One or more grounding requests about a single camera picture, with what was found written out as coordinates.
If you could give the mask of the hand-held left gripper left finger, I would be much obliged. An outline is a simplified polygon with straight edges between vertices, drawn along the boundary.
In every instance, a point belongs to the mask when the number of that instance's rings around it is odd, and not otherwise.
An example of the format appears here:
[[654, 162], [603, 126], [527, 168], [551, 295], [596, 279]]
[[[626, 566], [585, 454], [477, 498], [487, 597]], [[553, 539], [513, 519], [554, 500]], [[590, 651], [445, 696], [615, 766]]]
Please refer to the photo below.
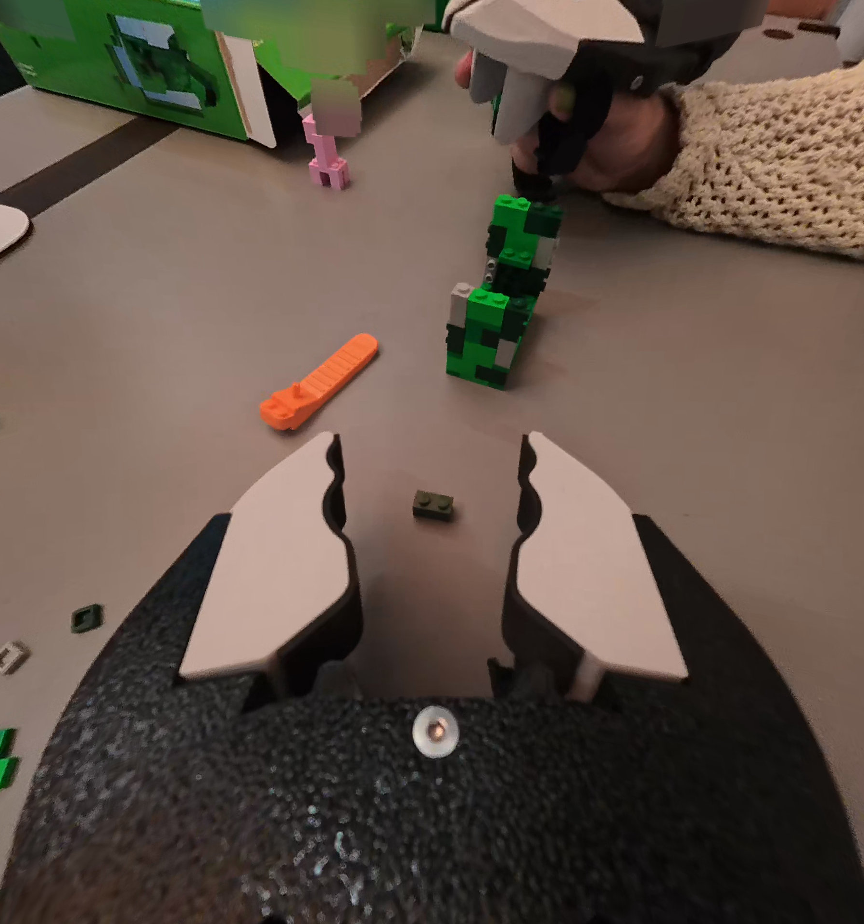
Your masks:
[[181, 679], [257, 674], [278, 699], [363, 699], [347, 664], [364, 614], [344, 479], [341, 437], [323, 432], [233, 506]]

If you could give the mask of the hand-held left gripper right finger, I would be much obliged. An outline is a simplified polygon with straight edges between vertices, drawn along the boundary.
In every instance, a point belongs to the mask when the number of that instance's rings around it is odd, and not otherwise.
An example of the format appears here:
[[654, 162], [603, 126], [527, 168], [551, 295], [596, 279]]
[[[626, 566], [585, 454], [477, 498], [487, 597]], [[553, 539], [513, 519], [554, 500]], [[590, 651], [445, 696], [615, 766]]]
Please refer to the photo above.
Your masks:
[[496, 699], [593, 699], [606, 675], [681, 684], [690, 674], [631, 508], [540, 432], [521, 439], [519, 536], [501, 633], [487, 663]]

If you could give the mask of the person's right hand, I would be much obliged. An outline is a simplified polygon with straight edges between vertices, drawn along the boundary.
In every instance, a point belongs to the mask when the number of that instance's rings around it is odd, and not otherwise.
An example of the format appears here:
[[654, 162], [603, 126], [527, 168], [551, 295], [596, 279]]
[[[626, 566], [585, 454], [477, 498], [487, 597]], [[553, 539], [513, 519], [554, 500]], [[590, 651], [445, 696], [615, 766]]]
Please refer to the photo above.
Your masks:
[[530, 200], [548, 201], [558, 187], [599, 195], [645, 191], [669, 172], [680, 153], [679, 111], [660, 93], [611, 91], [603, 80], [594, 86], [558, 81], [551, 87], [548, 112], [560, 124], [586, 115], [588, 127], [596, 130], [577, 166], [557, 180], [538, 172], [537, 128], [510, 146], [514, 187]]

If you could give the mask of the green lego build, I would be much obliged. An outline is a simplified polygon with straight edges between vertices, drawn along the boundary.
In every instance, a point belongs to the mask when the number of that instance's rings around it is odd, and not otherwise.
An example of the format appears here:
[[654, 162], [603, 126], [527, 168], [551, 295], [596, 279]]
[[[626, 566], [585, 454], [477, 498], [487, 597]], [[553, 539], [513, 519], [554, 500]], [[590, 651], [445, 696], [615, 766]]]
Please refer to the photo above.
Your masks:
[[450, 294], [446, 372], [503, 390], [546, 288], [563, 210], [502, 194], [487, 228], [479, 285], [457, 283]]

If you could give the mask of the pink lego pig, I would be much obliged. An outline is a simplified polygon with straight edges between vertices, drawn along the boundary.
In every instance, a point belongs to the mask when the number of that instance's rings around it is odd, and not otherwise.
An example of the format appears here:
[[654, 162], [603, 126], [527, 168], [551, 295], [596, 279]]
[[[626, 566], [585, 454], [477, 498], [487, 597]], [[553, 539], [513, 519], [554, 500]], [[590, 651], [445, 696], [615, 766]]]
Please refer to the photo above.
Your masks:
[[302, 125], [305, 140], [314, 151], [308, 165], [313, 183], [334, 191], [347, 189], [351, 183], [349, 165], [345, 158], [339, 156], [335, 137], [318, 132], [312, 113], [302, 118]]

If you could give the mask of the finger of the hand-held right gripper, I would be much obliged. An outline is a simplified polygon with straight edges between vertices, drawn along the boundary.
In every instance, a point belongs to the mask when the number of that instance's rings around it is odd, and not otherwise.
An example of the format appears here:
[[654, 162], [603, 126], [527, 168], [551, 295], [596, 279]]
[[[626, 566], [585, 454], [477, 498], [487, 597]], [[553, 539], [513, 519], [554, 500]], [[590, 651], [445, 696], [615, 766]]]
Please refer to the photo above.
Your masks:
[[480, 1], [461, 7], [461, 38], [643, 41], [634, 14], [618, 1]]
[[[471, 100], [476, 104], [494, 100], [502, 91], [505, 79], [513, 71], [543, 81], [559, 80], [572, 63], [580, 44], [586, 40], [561, 39], [547, 41], [503, 40], [472, 34], [471, 40], [461, 38], [461, 10], [448, 12], [448, 33], [472, 49], [472, 76], [469, 83]], [[641, 44], [643, 41], [613, 41]]]

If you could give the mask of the green cardboard lego box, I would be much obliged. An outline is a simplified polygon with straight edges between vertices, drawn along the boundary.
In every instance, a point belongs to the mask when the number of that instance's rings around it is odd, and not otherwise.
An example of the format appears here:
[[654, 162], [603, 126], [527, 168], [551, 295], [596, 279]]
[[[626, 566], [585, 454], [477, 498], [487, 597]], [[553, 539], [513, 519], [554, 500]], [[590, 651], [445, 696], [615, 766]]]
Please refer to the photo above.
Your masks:
[[34, 88], [273, 149], [333, 86], [361, 100], [413, 51], [435, 2], [0, 1], [0, 45]]

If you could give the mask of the orange brick separator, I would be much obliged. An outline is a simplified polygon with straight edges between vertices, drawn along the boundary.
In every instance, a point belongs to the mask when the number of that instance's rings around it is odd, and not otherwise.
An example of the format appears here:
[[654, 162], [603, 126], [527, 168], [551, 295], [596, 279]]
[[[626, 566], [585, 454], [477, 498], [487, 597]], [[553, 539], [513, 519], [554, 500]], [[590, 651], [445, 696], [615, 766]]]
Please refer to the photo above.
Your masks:
[[351, 382], [379, 352], [370, 334], [352, 337], [301, 381], [276, 391], [259, 406], [259, 415], [275, 431], [295, 431]]

